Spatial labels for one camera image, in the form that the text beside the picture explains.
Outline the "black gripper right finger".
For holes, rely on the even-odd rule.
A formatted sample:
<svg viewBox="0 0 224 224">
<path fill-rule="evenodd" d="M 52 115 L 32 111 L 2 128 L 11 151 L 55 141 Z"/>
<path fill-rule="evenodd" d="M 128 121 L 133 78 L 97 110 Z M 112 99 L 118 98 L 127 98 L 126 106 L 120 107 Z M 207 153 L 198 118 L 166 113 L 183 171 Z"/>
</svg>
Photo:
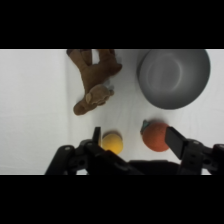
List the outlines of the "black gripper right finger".
<svg viewBox="0 0 224 224">
<path fill-rule="evenodd" d="M 201 175 L 206 169 L 212 175 L 224 175 L 224 144 L 212 148 L 194 139 L 186 139 L 175 128 L 166 129 L 165 142 L 181 161 L 179 175 Z"/>
</svg>

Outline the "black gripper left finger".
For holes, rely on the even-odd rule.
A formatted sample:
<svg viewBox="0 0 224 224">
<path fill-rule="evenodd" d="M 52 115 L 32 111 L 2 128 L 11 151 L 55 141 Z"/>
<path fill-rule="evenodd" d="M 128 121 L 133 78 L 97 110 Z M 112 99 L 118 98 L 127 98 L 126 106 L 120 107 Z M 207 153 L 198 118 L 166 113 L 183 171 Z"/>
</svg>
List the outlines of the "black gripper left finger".
<svg viewBox="0 0 224 224">
<path fill-rule="evenodd" d="M 88 175 L 141 175 L 141 172 L 101 145 L 101 128 L 94 129 L 91 139 L 82 140 L 77 148 L 59 147 L 46 175 L 76 175 L 85 170 Z"/>
</svg>

